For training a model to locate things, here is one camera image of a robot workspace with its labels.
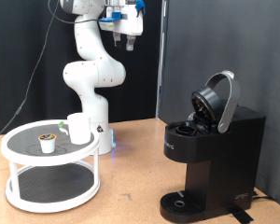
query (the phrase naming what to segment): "black mesh surface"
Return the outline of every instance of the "black mesh surface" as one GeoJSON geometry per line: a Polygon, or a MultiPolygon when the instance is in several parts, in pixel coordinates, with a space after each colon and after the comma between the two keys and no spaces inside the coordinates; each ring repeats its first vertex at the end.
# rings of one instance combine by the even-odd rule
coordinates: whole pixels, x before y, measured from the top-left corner
{"type": "Polygon", "coordinates": [[[73,199],[89,190],[93,183],[92,171],[74,163],[35,167],[19,175],[21,198],[33,203],[57,203],[73,199]]]}
{"type": "Polygon", "coordinates": [[[168,212],[175,215],[189,215],[200,213],[202,210],[187,194],[182,191],[184,197],[177,192],[170,193],[161,198],[161,206],[168,212]]]}
{"type": "MultiPolygon", "coordinates": [[[[67,124],[64,124],[63,127],[68,130],[67,124]]],[[[57,124],[49,124],[37,126],[24,130],[20,133],[16,133],[8,140],[7,147],[12,151],[28,156],[58,156],[75,152],[86,147],[93,142],[93,138],[94,136],[91,134],[91,141],[89,143],[83,145],[74,145],[71,143],[69,135],[60,132],[57,124]],[[42,152],[38,140],[38,137],[45,133],[54,133],[57,135],[55,151],[50,154],[42,152]]]]}

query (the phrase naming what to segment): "table leg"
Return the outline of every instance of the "table leg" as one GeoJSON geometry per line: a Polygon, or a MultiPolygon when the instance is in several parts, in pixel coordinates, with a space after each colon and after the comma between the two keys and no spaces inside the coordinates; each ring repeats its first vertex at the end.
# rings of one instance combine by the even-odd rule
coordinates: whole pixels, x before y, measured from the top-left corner
{"type": "Polygon", "coordinates": [[[99,149],[97,148],[93,155],[94,163],[94,185],[99,183],[99,149]]]}
{"type": "Polygon", "coordinates": [[[12,193],[16,198],[20,198],[17,163],[10,161],[9,170],[10,170],[10,177],[11,177],[12,193]]]}

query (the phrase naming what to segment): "drip tray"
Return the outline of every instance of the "drip tray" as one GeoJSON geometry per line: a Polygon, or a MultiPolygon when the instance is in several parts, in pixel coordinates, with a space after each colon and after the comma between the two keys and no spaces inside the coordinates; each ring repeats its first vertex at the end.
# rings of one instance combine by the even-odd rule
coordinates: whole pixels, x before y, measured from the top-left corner
{"type": "Polygon", "coordinates": [[[75,163],[33,167],[19,175],[21,199],[32,203],[57,203],[76,198],[94,183],[91,170],[75,163]]]}
{"type": "Polygon", "coordinates": [[[185,191],[166,194],[161,198],[161,215],[174,223],[204,220],[204,212],[185,191]]]}

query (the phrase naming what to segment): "black backdrop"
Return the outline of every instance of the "black backdrop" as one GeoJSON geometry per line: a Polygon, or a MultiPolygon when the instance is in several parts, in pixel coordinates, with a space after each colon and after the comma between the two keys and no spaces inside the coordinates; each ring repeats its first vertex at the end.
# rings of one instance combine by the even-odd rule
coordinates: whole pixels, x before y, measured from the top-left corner
{"type": "MultiPolygon", "coordinates": [[[[55,8],[57,0],[52,1],[55,8]]],[[[144,32],[134,51],[114,47],[111,32],[101,32],[106,51],[126,69],[120,86],[96,89],[109,102],[109,121],[155,117],[159,66],[161,0],[146,1],[144,32]]],[[[59,6],[56,15],[73,21],[59,6]]],[[[0,1],[0,130],[9,122],[24,98],[38,56],[42,50],[51,15],[46,0],[0,1]]],[[[82,60],[76,50],[73,25],[53,21],[47,48],[35,72],[28,100],[7,131],[27,122],[64,119],[81,111],[76,93],[63,81],[67,63],[82,60]]]]}

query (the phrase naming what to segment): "coffee maker lid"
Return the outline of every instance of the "coffee maker lid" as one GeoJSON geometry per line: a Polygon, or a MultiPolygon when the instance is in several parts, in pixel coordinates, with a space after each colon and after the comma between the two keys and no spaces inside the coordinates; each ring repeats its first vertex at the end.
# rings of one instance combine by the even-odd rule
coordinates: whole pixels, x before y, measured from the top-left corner
{"type": "Polygon", "coordinates": [[[211,78],[208,79],[205,86],[210,89],[213,89],[218,84],[218,82],[223,78],[228,79],[231,88],[230,88],[230,96],[225,105],[221,120],[217,126],[217,130],[220,133],[224,133],[228,130],[235,108],[240,100],[240,95],[241,95],[240,84],[237,81],[237,79],[235,79],[234,73],[230,71],[225,70],[222,71],[221,73],[217,73],[213,75],[211,78]]]}
{"type": "Polygon", "coordinates": [[[223,71],[208,79],[205,86],[192,94],[191,100],[200,118],[208,120],[212,124],[217,124],[217,130],[224,133],[228,130],[235,108],[240,99],[240,85],[234,77],[234,73],[223,71]],[[220,80],[227,78],[230,83],[230,96],[223,106],[221,100],[213,91],[213,88],[220,80]]]}

